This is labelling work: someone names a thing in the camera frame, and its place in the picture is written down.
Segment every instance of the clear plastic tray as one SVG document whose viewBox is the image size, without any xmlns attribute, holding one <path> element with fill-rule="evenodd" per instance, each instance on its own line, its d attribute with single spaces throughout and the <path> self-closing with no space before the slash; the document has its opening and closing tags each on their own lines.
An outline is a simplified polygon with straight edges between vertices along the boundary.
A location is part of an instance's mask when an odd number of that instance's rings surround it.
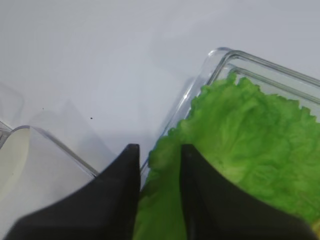
<svg viewBox="0 0 320 240">
<path fill-rule="evenodd" d="M 299 100 L 301 106 L 309 108 L 311 114 L 320 119 L 319 80 L 246 52 L 220 47 L 209 53 L 198 77 L 192 81 L 174 107 L 174 114 L 161 136 L 166 135 L 168 130 L 176 127 L 180 120 L 188 116 L 191 100 L 200 94 L 201 86 L 225 79 L 229 73 L 237 73 L 239 78 L 248 77 L 266 94 L 278 94 L 287 99 Z M 141 172 L 143 180 L 148 172 L 146 161 Z"/>
</svg>

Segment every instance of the white countertop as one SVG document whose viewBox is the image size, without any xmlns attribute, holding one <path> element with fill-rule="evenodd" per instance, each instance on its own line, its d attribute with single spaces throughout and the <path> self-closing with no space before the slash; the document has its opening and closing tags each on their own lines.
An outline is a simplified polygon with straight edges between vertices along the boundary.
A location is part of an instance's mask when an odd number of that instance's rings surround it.
<svg viewBox="0 0 320 240">
<path fill-rule="evenodd" d="M 50 131 L 98 171 L 142 159 L 218 47 L 320 78 L 318 0 L 0 0 L 0 118 Z"/>
</svg>

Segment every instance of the black plastic piece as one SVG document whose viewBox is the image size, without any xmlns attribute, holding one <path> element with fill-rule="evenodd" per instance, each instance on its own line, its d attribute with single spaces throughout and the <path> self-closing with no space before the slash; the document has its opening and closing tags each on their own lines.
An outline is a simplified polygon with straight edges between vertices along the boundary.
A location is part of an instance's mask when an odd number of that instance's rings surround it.
<svg viewBox="0 0 320 240">
<path fill-rule="evenodd" d="M 96 179 L 66 199 L 23 217 L 5 239 L 131 240 L 140 181 L 140 148 L 129 144 Z"/>
<path fill-rule="evenodd" d="M 318 239 L 302 220 L 229 182 L 191 144 L 181 148 L 180 192 L 188 240 Z"/>
</svg>

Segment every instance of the glass dish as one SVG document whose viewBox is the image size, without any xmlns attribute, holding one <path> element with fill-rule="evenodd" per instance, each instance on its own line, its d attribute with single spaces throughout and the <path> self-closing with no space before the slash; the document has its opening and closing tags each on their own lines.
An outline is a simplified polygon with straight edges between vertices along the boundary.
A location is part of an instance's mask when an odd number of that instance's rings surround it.
<svg viewBox="0 0 320 240">
<path fill-rule="evenodd" d="M 319 120 L 319 80 L 246 52 L 220 47 L 208 54 L 198 77 L 191 82 L 181 96 L 180 102 L 174 107 L 174 114 L 169 119 L 161 137 L 188 116 L 191 100 L 200 94 L 201 86 L 225 79 L 230 73 L 237 73 L 238 78 L 248 77 L 266 94 L 278 94 L 287 99 L 299 100 L 300 105 L 309 108 L 311 114 Z M 146 161 L 141 170 L 143 181 L 147 178 L 148 172 L 148 161 Z"/>
</svg>

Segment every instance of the green lettuce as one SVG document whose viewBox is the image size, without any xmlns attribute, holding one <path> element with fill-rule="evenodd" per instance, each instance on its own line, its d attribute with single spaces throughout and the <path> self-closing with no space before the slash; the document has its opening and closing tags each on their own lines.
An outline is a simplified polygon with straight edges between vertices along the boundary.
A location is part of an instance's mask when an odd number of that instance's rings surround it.
<svg viewBox="0 0 320 240">
<path fill-rule="evenodd" d="M 180 147 L 193 144 L 228 180 L 309 224 L 320 219 L 320 124 L 297 100 L 237 76 L 203 86 L 190 114 L 149 154 L 134 240 L 185 240 Z"/>
</svg>

